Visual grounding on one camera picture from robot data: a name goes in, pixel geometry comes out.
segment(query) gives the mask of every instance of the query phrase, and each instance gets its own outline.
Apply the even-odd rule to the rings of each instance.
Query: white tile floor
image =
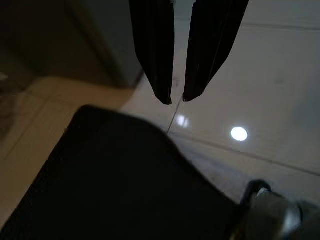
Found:
[[[310,0],[293,14],[301,1],[290,2],[250,1],[230,57],[192,102],[181,102],[190,27],[186,16],[192,6],[181,1],[176,4],[181,11],[175,22],[172,105],[154,97],[146,77],[135,90],[46,77],[13,97],[11,127],[0,139],[0,226],[85,104],[159,126],[235,201],[249,180],[262,178],[288,197],[320,204],[320,20],[312,14],[319,4]],[[269,20],[265,4],[286,6],[287,17],[273,11]],[[311,14],[307,20],[306,13]],[[233,141],[233,126],[245,127],[248,140]]]

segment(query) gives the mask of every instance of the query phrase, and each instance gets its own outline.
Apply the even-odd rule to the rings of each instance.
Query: beige floor tile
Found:
[[[229,198],[239,202],[250,180],[264,179],[293,200],[320,204],[320,176],[169,134],[192,164]]]
[[[59,86],[60,77],[39,77],[27,88],[27,92],[35,95],[50,96]]]
[[[0,165],[43,106],[43,98],[21,93],[1,102]]]
[[[19,204],[63,135],[75,107],[49,101],[0,168],[0,226]]]
[[[116,110],[124,105],[132,94],[132,89],[119,89],[61,78],[51,97],[78,107],[92,104]]]

